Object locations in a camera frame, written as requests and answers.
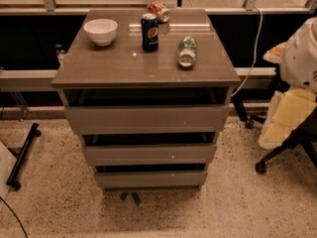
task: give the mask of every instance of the speckled floor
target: speckled floor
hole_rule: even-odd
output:
[[[1,141],[21,146],[33,122],[42,136],[23,164],[21,189],[7,196],[30,238],[317,237],[317,170],[298,147],[257,175],[266,153],[260,126],[247,130],[229,117],[200,191],[142,191],[138,207],[120,192],[102,193],[64,119],[2,120]],[[24,237],[6,207],[0,237]]]

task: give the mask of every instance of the black cable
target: black cable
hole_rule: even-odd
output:
[[[14,212],[14,210],[9,206],[9,204],[2,198],[1,195],[0,195],[0,199],[1,199],[1,200],[3,201],[3,203],[9,208],[9,210],[11,210],[11,212],[13,213],[13,215],[14,215],[14,216],[16,217],[16,219],[18,220],[18,222],[19,222],[19,224],[20,224],[20,226],[21,226],[21,228],[22,228],[22,230],[23,230],[25,236],[28,238],[28,234],[27,234],[26,230],[24,229],[24,227],[23,227],[23,225],[22,225],[20,219],[18,218],[17,214],[16,214],[16,213]]]

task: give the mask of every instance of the black chair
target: black chair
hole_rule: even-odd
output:
[[[289,85],[282,81],[279,76],[279,69],[276,69],[276,76],[272,80],[269,86],[271,91],[279,90],[281,92],[286,91]],[[263,123],[265,119],[263,117],[258,117],[251,115],[246,121],[246,128],[252,128],[254,126],[254,121]],[[258,174],[265,174],[267,171],[266,163],[270,161],[275,156],[281,154],[286,149],[294,149],[297,145],[301,145],[315,167],[317,168],[317,153],[314,149],[312,142],[317,143],[317,108],[302,122],[295,130],[293,130],[290,136],[282,143],[280,147],[276,147],[267,155],[265,155],[257,164],[256,171]]]

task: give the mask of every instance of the wheel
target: wheel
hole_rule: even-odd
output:
[[[249,119],[249,120],[246,122],[245,127],[246,127],[247,129],[251,129],[251,128],[254,127],[254,124],[255,124],[255,121]]]
[[[259,162],[256,164],[256,172],[259,175],[264,175],[267,171],[267,164],[264,162]]]
[[[37,136],[37,137],[40,137],[41,135],[42,135],[41,131],[40,131],[40,130],[37,130],[37,131],[36,131],[36,136]]]
[[[21,188],[21,184],[18,182],[18,181],[13,181],[13,183],[12,183],[12,188],[14,189],[14,190],[19,190],[20,188]]]

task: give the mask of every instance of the red can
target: red can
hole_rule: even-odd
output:
[[[158,20],[162,23],[166,23],[170,17],[170,11],[168,8],[159,2],[152,2],[149,5],[149,12],[156,14],[158,16]]]

